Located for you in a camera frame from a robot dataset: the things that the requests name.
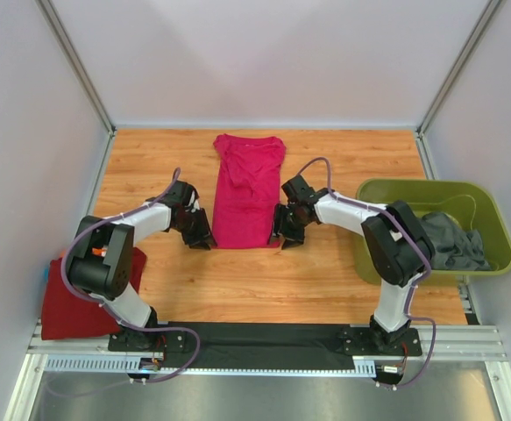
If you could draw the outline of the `pink t-shirt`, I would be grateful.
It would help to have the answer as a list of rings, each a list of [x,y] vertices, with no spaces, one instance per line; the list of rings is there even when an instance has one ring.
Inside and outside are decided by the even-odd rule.
[[[277,137],[220,134],[212,231],[221,249],[275,247],[270,238],[280,202],[280,169],[286,147]]]

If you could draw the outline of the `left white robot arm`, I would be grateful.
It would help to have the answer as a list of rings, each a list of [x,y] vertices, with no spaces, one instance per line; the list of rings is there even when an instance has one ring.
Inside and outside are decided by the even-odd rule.
[[[103,307],[120,326],[111,351],[160,353],[167,334],[153,307],[131,285],[134,247],[157,232],[177,231],[191,249],[210,250],[216,241],[194,186],[174,180],[157,197],[117,216],[86,216],[65,252],[60,273],[66,288]]]

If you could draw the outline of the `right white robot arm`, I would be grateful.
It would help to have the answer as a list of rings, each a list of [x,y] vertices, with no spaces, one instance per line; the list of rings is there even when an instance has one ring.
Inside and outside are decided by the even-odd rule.
[[[301,246],[311,224],[334,225],[357,234],[380,276],[380,299],[370,317],[365,343],[378,353],[401,348],[411,317],[412,288],[431,271],[435,248],[409,205],[401,200],[375,204],[316,190],[301,175],[282,186],[287,202],[274,208],[269,241],[282,248]]]

